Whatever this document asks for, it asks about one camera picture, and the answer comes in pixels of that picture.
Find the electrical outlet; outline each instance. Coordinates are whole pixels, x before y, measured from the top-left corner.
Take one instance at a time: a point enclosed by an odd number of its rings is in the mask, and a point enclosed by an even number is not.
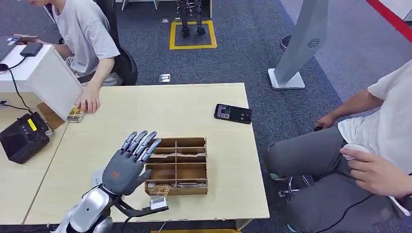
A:
[[[3,106],[2,104],[8,104],[8,105],[10,105],[10,101],[9,101],[9,100],[5,100],[5,99],[0,99],[0,109],[7,108],[7,106]]]

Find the white t-shirt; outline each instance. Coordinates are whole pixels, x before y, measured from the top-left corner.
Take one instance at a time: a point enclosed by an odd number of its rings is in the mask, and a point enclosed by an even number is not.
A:
[[[100,59],[120,54],[108,32],[109,22],[93,0],[66,0],[63,12],[58,14],[54,6],[52,11],[65,44],[74,54],[71,69],[88,75]]]
[[[412,172],[412,60],[368,87],[385,100],[380,110],[346,119],[338,128],[348,143],[358,144]]]

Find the black controller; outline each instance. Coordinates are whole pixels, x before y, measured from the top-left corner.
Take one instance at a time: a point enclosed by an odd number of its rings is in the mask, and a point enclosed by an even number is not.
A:
[[[50,142],[47,130],[47,124],[37,112],[18,118],[0,133],[7,158],[18,164],[27,162]]]

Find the black device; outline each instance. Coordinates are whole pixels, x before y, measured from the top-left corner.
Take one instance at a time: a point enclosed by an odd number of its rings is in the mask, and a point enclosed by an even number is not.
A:
[[[252,122],[252,110],[219,103],[216,105],[215,118],[250,124]]]
[[[313,129],[313,131],[314,132],[316,132],[316,131],[320,131],[320,130],[322,130],[324,127],[322,126],[322,125],[318,125],[318,126],[316,126],[314,129]]]
[[[25,114],[0,133],[7,158],[23,164],[50,142],[49,128],[38,112]]]
[[[23,57],[35,57],[42,47],[42,43],[29,43],[24,47],[23,51],[20,52],[20,55]]]
[[[18,37],[0,36],[0,63],[13,50],[18,41]]]

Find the white computer mouse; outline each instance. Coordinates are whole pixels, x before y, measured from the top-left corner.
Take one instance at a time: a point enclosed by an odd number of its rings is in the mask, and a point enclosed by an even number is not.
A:
[[[359,150],[359,151],[362,151],[362,152],[370,153],[370,151],[369,151],[368,149],[366,149],[365,147],[363,147],[363,146],[361,146],[361,145],[358,145],[358,144],[350,144],[350,143],[348,143],[348,144],[344,145],[343,148],[344,148],[344,149],[351,149],[351,150]],[[342,155],[343,155],[343,156],[345,157],[345,159],[347,159],[347,160],[354,159],[354,158],[353,158],[352,156],[350,156],[350,155],[347,155],[347,154],[342,154]]]

